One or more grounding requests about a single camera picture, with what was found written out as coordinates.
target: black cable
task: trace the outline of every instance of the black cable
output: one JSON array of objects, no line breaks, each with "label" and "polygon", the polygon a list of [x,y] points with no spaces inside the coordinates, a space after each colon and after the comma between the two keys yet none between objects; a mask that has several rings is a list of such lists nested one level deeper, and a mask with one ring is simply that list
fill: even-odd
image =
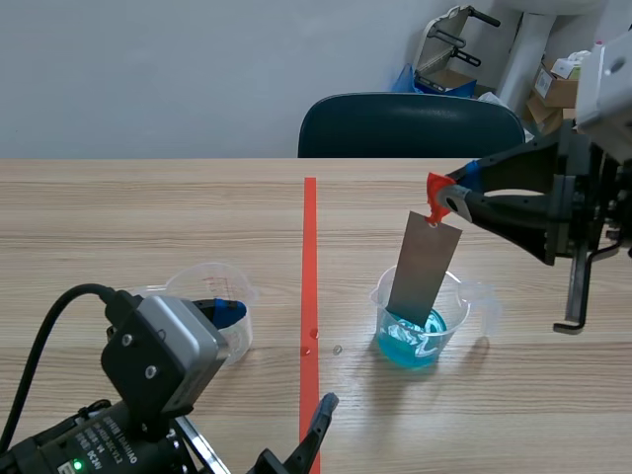
[{"label": "black cable", "polygon": [[16,396],[13,399],[11,412],[9,412],[9,417],[7,418],[7,424],[5,425],[4,431],[2,432],[2,438],[0,438],[0,454],[6,452],[7,449],[9,449],[9,444],[11,443],[13,434],[15,433],[16,427],[18,426],[18,421],[20,420],[22,409],[24,408],[24,404],[27,401],[27,395],[29,394],[31,382],[33,382],[33,377],[36,373],[36,368],[38,367],[38,362],[40,361],[43,347],[46,344],[46,340],[48,339],[48,336],[52,331],[52,327],[54,326],[61,312],[66,308],[66,306],[68,306],[68,304],[70,304],[72,300],[78,298],[79,296],[83,296],[84,294],[96,294],[104,303],[107,304],[114,297],[115,293],[116,292],[112,288],[103,286],[101,284],[79,284],[74,288],[70,288],[68,291],[59,296],[59,299],[57,299],[57,301],[55,301],[55,303],[48,310],[48,314],[46,314],[46,317],[41,323],[38,335],[33,342],[33,346],[31,347],[29,358],[27,358],[27,363],[24,367],[24,371],[22,372],[20,385],[18,385]]}]

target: red tape line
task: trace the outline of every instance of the red tape line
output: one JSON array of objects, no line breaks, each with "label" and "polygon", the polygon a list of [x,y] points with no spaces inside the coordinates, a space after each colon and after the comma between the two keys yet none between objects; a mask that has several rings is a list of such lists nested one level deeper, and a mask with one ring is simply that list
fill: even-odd
[{"label": "red tape line", "polygon": [[[300,419],[299,440],[319,402],[318,384],[318,238],[316,178],[305,178],[303,197],[303,274],[300,307]],[[310,474],[320,474],[320,454]]]}]

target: gray metal sheet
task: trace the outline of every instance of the gray metal sheet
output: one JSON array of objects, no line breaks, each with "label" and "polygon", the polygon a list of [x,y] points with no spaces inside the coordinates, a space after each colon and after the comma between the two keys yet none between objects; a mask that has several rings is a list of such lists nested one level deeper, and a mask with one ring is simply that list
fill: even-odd
[{"label": "gray metal sheet", "polygon": [[460,237],[460,229],[431,227],[411,212],[386,310],[423,328]]}]

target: red gripper tip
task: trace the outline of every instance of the red gripper tip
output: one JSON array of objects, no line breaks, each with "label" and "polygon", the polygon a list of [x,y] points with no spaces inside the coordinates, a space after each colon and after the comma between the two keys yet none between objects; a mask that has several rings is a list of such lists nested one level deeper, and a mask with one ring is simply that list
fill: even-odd
[{"label": "red gripper tip", "polygon": [[426,217],[426,221],[430,224],[438,224],[441,220],[450,213],[450,209],[443,207],[436,200],[436,194],[446,186],[455,185],[456,182],[443,175],[436,175],[435,173],[428,174],[428,181],[426,182],[426,191],[428,193],[428,204],[431,205],[431,215]]}]

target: clear plastic cup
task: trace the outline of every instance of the clear plastic cup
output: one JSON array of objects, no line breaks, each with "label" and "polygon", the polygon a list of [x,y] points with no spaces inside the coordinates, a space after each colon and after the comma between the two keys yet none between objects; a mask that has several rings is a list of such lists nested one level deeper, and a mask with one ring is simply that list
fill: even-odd
[{"label": "clear plastic cup", "polygon": [[394,362],[405,367],[424,367],[435,363],[475,306],[484,311],[484,334],[489,336],[495,332],[502,308],[493,288],[482,283],[463,283],[450,272],[445,273],[424,328],[386,311],[395,269],[393,267],[382,275],[370,295],[377,307],[375,338],[382,351]]},{"label": "clear plastic cup", "polygon": [[246,316],[219,330],[230,348],[226,365],[239,360],[253,343],[251,309],[259,299],[259,293],[235,267],[218,263],[199,264],[182,270],[165,284],[142,286],[130,292],[143,297],[167,294],[190,300],[220,298],[241,301],[246,305]]}]

